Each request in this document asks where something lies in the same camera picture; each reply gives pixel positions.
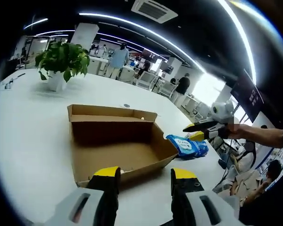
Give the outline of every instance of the potted plant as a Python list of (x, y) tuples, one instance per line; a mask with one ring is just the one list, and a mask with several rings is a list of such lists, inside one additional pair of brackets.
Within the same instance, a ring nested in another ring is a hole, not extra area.
[(42, 80), (47, 80), (49, 88), (61, 91), (66, 87), (71, 77), (78, 73), (87, 74), (90, 58), (88, 51), (79, 44), (62, 43), (51, 44), (48, 49), (35, 58), (35, 66), (39, 68)]

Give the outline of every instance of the sticker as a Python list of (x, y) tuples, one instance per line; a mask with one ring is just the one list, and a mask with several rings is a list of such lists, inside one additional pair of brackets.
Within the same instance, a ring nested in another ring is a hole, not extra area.
[(177, 138), (175, 138), (174, 139), (175, 140), (175, 142), (178, 144), (178, 145), (180, 145), (182, 148), (184, 148), (184, 149), (192, 149), (192, 145), (188, 142), (188, 141), (186, 141), (186, 140), (180, 140), (180, 139), (177, 139)]

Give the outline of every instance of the open cardboard box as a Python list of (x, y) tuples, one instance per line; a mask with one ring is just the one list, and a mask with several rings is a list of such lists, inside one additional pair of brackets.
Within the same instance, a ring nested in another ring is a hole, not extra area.
[(177, 150), (154, 122), (157, 114), (124, 108), (70, 105), (72, 159), (75, 181), (106, 167), (125, 171), (121, 182), (165, 167)]

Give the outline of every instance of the led strip light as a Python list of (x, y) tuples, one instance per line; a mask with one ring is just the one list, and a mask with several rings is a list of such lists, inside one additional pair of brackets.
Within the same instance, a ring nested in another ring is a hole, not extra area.
[(110, 19), (114, 19), (114, 20), (118, 20), (118, 21), (122, 21), (124, 23), (127, 23), (127, 24), (131, 24), (133, 26), (136, 26), (138, 28), (141, 28), (151, 34), (154, 34), (155, 36), (157, 36), (158, 38), (162, 39), (163, 41), (167, 42), (168, 44), (170, 44), (171, 46), (173, 46), (175, 49), (177, 49), (179, 52), (181, 52), (182, 54), (184, 54), (188, 59), (190, 59), (203, 73), (206, 73), (206, 70), (197, 62), (195, 61), (194, 59), (192, 59), (192, 57), (190, 57), (187, 53), (185, 53), (181, 48), (179, 48), (178, 46), (176, 46), (175, 44), (173, 44), (171, 41), (169, 41), (168, 39), (164, 38), (163, 36), (155, 33), (154, 31), (146, 28), (146, 27), (143, 27), (139, 24), (136, 24), (136, 23), (133, 23), (131, 21), (128, 21), (128, 20), (124, 20), (124, 19), (121, 19), (119, 17), (116, 17), (116, 16), (109, 16), (109, 15), (104, 15), (104, 14), (97, 14), (97, 13), (79, 13), (79, 15), (81, 16), (99, 16), (99, 17), (105, 17), (105, 18), (110, 18)]
[(131, 42), (131, 41), (128, 41), (128, 40), (126, 40), (126, 39), (121, 39), (121, 38), (116, 37), (116, 36), (113, 36), (113, 35), (103, 34), (103, 33), (99, 33), (99, 32), (98, 32), (97, 34), (101, 34), (101, 35), (105, 35), (105, 36), (108, 36), (108, 37), (111, 37), (111, 38), (120, 39), (120, 40), (123, 40), (123, 41), (125, 41), (125, 42), (129, 42), (129, 43), (131, 43), (131, 44), (134, 44), (134, 45), (136, 45), (136, 46), (139, 46), (139, 47), (141, 47), (141, 48), (144, 48), (145, 50), (147, 50), (147, 51), (149, 51), (149, 52), (151, 52), (151, 53), (154, 53), (155, 55), (157, 55), (157, 56), (163, 58), (164, 60), (168, 60), (168, 59), (164, 58), (163, 56), (161, 56), (160, 54), (155, 53), (155, 52), (153, 52), (152, 50), (150, 50), (150, 49), (148, 49), (148, 48), (146, 48), (146, 47), (144, 47), (144, 46), (138, 45), (138, 44), (136, 44), (136, 43), (134, 43), (134, 42)]
[(42, 20), (38, 20), (38, 21), (36, 21), (36, 22), (26, 26), (25, 28), (23, 28), (23, 30), (25, 30), (26, 28), (28, 28), (30, 26), (33, 26), (33, 25), (38, 24), (38, 23), (42, 23), (42, 22), (47, 21), (47, 20), (48, 20), (48, 18), (45, 18), (45, 19), (42, 19)]
[(50, 34), (50, 33), (57, 33), (57, 32), (75, 32), (75, 30), (60, 30), (60, 31), (44, 32), (44, 33), (36, 34), (35, 36)]
[(253, 54), (252, 54), (251, 49), (250, 49), (249, 40), (246, 37), (246, 33), (245, 33), (240, 21), (238, 20), (238, 17), (232, 11), (232, 9), (229, 7), (229, 5), (226, 3), (226, 1), (225, 0), (217, 0), (217, 1), (224, 8), (224, 10), (228, 13), (228, 15), (230, 16), (230, 18), (234, 22), (234, 24), (235, 24), (235, 26), (236, 26), (236, 28), (237, 28), (237, 30), (238, 30), (241, 38), (242, 38), (242, 41), (243, 41), (243, 44), (246, 48), (246, 53), (247, 53), (247, 56), (248, 56), (249, 62), (250, 62), (250, 70), (251, 70), (252, 80), (253, 80), (253, 83), (256, 84), (257, 79), (256, 79), (255, 62), (254, 62)]
[(57, 35), (52, 35), (51, 37), (67, 37), (68, 34), (57, 34)]
[[(111, 40), (108, 40), (108, 39), (101, 39), (101, 40), (109, 41), (109, 42), (112, 42), (112, 43), (116, 43), (117, 45), (121, 45), (121, 43), (118, 43), (118, 42), (116, 42), (116, 41), (111, 41)], [(136, 50), (136, 51), (142, 53), (142, 51), (140, 51), (140, 50), (138, 50), (138, 49), (135, 49), (135, 48), (133, 48), (133, 47), (131, 47), (131, 46), (127, 46), (127, 47), (128, 47), (128, 48), (131, 48), (131, 49), (134, 49), (134, 50)]]

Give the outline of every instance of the tv screen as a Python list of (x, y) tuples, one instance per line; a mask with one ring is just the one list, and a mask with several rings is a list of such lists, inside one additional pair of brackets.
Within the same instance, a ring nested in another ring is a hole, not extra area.
[(169, 66), (166, 62), (162, 61), (160, 69), (167, 74), (171, 74), (174, 68), (172, 66)]
[(246, 72), (239, 76), (231, 94), (253, 122), (261, 111), (264, 102), (259, 90)]
[(156, 60), (158, 59), (157, 55), (155, 55), (154, 53), (152, 53), (152, 52), (150, 52), (150, 51), (148, 51), (146, 49), (143, 50), (141, 56), (144, 59), (146, 59), (146, 60), (148, 60), (148, 61), (150, 61), (152, 63), (156, 63)]

